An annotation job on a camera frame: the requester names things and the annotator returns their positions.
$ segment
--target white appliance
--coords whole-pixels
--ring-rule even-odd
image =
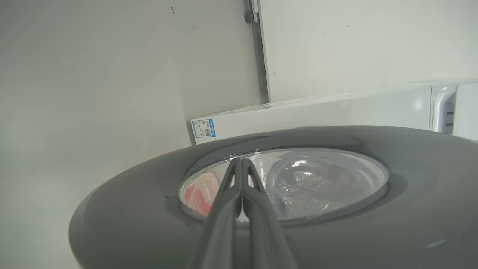
[[[307,97],[191,120],[196,144],[305,126],[384,125],[478,140],[478,79],[433,80]]]

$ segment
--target transparent glass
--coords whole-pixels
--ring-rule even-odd
[[[252,160],[279,220],[312,218],[357,203],[389,178],[385,166],[366,155],[326,148],[288,148],[234,156]],[[180,200],[208,215],[230,161],[190,176]],[[245,221],[245,216],[238,220]]]

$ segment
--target blue and white sticker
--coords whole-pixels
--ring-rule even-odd
[[[194,135],[199,137],[216,137],[214,130],[214,123],[212,119],[205,119],[200,121],[193,121]]]

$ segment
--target washing machine door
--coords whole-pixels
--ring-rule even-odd
[[[69,236],[78,262],[86,269],[191,266],[237,159],[257,172],[298,268],[478,264],[478,144],[384,126],[255,134],[144,162],[76,210]],[[253,268],[261,234],[250,234],[253,220],[243,213],[229,249],[235,268]]]

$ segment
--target wall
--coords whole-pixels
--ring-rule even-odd
[[[0,268],[77,268],[68,224],[94,188],[259,103],[243,7],[0,0]]]
[[[478,1],[260,0],[272,101],[478,77]]]

